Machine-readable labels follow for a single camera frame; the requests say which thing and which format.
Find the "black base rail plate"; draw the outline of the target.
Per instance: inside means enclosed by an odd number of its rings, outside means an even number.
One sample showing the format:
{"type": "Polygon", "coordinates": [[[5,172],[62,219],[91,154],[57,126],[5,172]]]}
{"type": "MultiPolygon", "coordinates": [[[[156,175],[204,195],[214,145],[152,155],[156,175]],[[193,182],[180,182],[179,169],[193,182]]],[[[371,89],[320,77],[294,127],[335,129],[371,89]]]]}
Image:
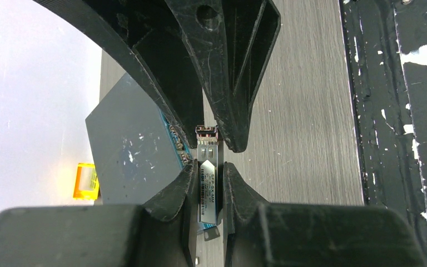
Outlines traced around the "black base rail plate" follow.
{"type": "Polygon", "coordinates": [[[427,1],[341,1],[363,199],[427,260],[427,1]]]}

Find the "dark grey network switch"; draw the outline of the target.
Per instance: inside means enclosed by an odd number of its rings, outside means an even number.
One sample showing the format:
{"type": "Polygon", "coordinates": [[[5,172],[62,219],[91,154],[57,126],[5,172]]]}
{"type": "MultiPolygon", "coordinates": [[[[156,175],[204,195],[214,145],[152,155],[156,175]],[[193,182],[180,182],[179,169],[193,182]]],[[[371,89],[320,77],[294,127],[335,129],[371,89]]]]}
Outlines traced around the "dark grey network switch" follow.
{"type": "Polygon", "coordinates": [[[85,123],[103,204],[143,204],[180,173],[157,105],[128,74],[85,123]]]}

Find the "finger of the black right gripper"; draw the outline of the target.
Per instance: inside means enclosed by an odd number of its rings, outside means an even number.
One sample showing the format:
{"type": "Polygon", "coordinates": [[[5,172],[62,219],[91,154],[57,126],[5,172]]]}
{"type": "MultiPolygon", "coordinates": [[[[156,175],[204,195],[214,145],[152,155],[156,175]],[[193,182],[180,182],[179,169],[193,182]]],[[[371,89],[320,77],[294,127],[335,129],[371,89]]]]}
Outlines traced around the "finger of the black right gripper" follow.
{"type": "Polygon", "coordinates": [[[41,0],[84,33],[151,97],[181,139],[197,146],[202,87],[165,1],[41,0]]]}
{"type": "Polygon", "coordinates": [[[278,38],[273,1],[168,1],[227,147],[244,152],[252,108],[278,38]]]}

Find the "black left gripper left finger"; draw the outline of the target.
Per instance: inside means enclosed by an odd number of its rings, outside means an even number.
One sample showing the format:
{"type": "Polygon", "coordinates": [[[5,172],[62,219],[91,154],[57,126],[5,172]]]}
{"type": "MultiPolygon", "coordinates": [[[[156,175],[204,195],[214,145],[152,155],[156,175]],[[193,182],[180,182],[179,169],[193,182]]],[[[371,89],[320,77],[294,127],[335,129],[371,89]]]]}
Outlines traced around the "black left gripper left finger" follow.
{"type": "Polygon", "coordinates": [[[194,266],[198,163],[142,205],[0,212],[0,266],[194,266]]]}

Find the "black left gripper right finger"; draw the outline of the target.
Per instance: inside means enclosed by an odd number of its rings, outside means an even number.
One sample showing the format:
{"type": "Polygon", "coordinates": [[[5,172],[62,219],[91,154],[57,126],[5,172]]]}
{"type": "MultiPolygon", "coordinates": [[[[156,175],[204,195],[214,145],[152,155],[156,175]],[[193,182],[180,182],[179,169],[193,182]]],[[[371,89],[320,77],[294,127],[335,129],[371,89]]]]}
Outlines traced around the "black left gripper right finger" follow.
{"type": "Polygon", "coordinates": [[[269,202],[230,162],[223,188],[225,266],[427,266],[389,209],[269,202]]]}

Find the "silver SFP plug module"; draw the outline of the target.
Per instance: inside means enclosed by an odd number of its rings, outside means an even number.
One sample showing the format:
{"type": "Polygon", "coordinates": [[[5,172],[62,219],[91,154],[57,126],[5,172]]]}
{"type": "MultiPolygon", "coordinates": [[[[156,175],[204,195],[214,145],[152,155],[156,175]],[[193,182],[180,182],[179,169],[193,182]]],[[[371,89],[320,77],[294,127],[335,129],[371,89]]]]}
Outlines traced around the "silver SFP plug module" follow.
{"type": "Polygon", "coordinates": [[[204,241],[210,241],[220,236],[217,226],[221,223],[224,143],[217,126],[197,126],[196,135],[200,186],[198,220],[204,241]]]}

